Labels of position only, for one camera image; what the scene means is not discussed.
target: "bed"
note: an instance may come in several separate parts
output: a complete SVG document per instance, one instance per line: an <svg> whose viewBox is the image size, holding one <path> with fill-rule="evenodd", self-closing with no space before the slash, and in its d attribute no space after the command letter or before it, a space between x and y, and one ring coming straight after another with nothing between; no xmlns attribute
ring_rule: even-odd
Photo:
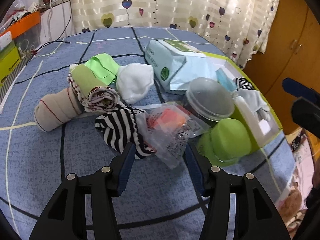
<svg viewBox="0 0 320 240"><path fill-rule="evenodd" d="M199 35L156 27L100 29L62 39L44 47L20 72L0 116L0 208L23 240L31 231L61 179L69 173L92 174L115 156L94 127L95 116L76 118L44 133L33 120L40 98L68 87L72 63L83 63L106 52L119 65L145 63L143 48L150 39L178 39L201 51L223 55ZM181 101L155 80L148 95L135 106ZM295 168L290 147L281 132L265 146L276 181L283 191ZM280 196L264 155L243 157L225 171L253 173L275 203ZM88 239L94 239L90 196L86 198ZM198 239L208 199L194 189L184 163L170 170L155 156L135 160L125 192L113 198L123 240ZM233 238L235 196L231 196L228 238Z"/></svg>

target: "light blue package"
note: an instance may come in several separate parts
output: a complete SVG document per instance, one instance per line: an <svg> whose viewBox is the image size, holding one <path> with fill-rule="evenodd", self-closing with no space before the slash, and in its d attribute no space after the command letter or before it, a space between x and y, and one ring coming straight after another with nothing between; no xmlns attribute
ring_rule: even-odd
<svg viewBox="0 0 320 240"><path fill-rule="evenodd" d="M219 68L216 71L218 82L229 92L234 92L237 90L237 86L233 80L228 78L228 76L225 74L225 72Z"/></svg>
<svg viewBox="0 0 320 240"><path fill-rule="evenodd" d="M183 41L151 40L145 52L147 62L167 92L187 90L190 81L198 77L217 80L206 55Z"/></svg>

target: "metal screw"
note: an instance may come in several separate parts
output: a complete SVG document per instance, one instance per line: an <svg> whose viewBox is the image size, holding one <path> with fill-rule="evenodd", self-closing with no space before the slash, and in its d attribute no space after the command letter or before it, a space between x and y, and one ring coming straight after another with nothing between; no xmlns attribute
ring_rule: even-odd
<svg viewBox="0 0 320 240"><path fill-rule="evenodd" d="M247 177L247 179L254 179L254 175L251 173L247 173L245 176Z"/></svg>
<svg viewBox="0 0 320 240"><path fill-rule="evenodd" d="M68 180L73 180L75 177L76 177L75 174L70 173L70 174L67 176L67 179L68 179Z"/></svg>
<svg viewBox="0 0 320 240"><path fill-rule="evenodd" d="M111 168L110 168L109 166L104 166L104 167L101 169L101 171L102 171L103 173L107 173L107 172L111 171Z"/></svg>
<svg viewBox="0 0 320 240"><path fill-rule="evenodd" d="M220 171L220 168L219 168L218 166L212 166L212 167L211 167L211 170L212 170L213 172L219 172L219 171Z"/></svg>

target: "clear plastic bag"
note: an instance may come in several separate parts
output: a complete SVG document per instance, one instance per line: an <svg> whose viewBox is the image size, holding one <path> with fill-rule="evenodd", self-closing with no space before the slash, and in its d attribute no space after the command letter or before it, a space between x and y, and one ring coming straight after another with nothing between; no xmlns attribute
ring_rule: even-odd
<svg viewBox="0 0 320 240"><path fill-rule="evenodd" d="M210 128L177 104L162 104L149 114L137 114L136 122L145 143L170 169L181 162L189 138L201 135Z"/></svg>
<svg viewBox="0 0 320 240"><path fill-rule="evenodd" d="M24 11L25 5L22 0L14 0L9 10L5 14L4 18L0 23L0 33L3 33L9 26L12 21L12 16L17 12Z"/></svg>

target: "wet wipes package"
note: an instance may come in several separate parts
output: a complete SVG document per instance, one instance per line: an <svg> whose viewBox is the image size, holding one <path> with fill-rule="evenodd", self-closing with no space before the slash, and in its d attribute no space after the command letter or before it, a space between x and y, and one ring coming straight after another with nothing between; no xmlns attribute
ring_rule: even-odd
<svg viewBox="0 0 320 240"><path fill-rule="evenodd" d="M208 64L207 56L183 41L151 40L145 52L147 62L167 92L183 92L198 77L216 80L216 69Z"/></svg>

